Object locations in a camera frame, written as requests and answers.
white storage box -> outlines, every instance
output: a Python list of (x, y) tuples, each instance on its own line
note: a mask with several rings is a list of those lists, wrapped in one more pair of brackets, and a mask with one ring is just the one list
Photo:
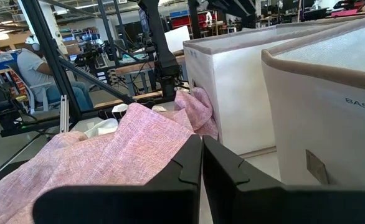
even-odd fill
[(365, 185), (365, 19), (262, 52), (282, 182)]
[(236, 154), (275, 146), (261, 50), (347, 20), (282, 24), (184, 42), (190, 86), (209, 95), (221, 143)]

pink cloth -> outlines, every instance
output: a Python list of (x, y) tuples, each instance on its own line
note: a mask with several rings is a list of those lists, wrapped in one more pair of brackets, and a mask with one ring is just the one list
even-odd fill
[(0, 223), (33, 223), (35, 200), (63, 185), (143, 185), (160, 172), (190, 135), (217, 137), (203, 90), (178, 92), (179, 111), (157, 113), (133, 103), (114, 133), (87, 139), (56, 135), (29, 162), (0, 181)]

chair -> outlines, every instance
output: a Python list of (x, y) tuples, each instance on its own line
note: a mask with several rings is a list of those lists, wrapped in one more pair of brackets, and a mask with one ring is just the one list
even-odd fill
[(17, 62), (11, 62), (6, 64), (7, 67), (9, 67), (10, 69), (12, 69), (14, 71), (14, 73), (16, 74), (16, 76), (23, 82), (24, 86), (26, 87), (26, 93), (27, 93), (27, 98), (29, 100), (29, 106), (30, 106), (30, 114), (34, 114), (37, 111), (49, 111), (50, 108), (53, 108), (55, 106), (60, 105), (60, 102), (53, 102), (53, 103), (49, 103), (48, 99), (47, 99), (47, 95), (43, 94), (43, 98), (42, 98), (42, 103), (39, 103), (36, 99), (36, 97), (33, 94), (33, 89), (35, 88), (43, 88), (43, 92), (45, 93), (45, 88), (49, 85), (51, 85), (51, 82), (47, 82), (47, 83), (41, 83), (39, 85), (29, 85), (26, 80), (23, 78), (23, 76), (21, 75), (21, 71), (19, 71), (19, 67)]

